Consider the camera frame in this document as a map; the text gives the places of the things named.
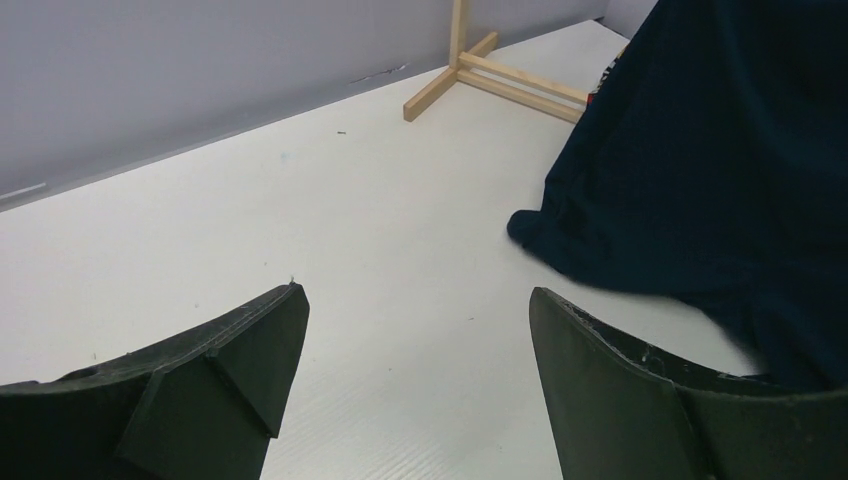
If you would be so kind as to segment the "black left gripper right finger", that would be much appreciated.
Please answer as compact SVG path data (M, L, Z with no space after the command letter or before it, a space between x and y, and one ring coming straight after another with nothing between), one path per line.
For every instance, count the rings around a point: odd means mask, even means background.
M847 393L686 360L537 287L536 364L566 479L843 479Z

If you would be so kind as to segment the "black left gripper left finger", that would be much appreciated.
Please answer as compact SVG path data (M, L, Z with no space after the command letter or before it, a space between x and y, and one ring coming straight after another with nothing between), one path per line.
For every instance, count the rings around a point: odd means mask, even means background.
M297 283L63 377L1 389L5 479L256 479L310 305Z

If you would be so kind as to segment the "navy blue shorts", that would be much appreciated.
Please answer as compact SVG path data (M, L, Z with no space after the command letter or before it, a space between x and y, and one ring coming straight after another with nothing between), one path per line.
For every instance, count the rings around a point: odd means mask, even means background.
M660 1L513 241L668 296L801 391L847 384L847 5Z

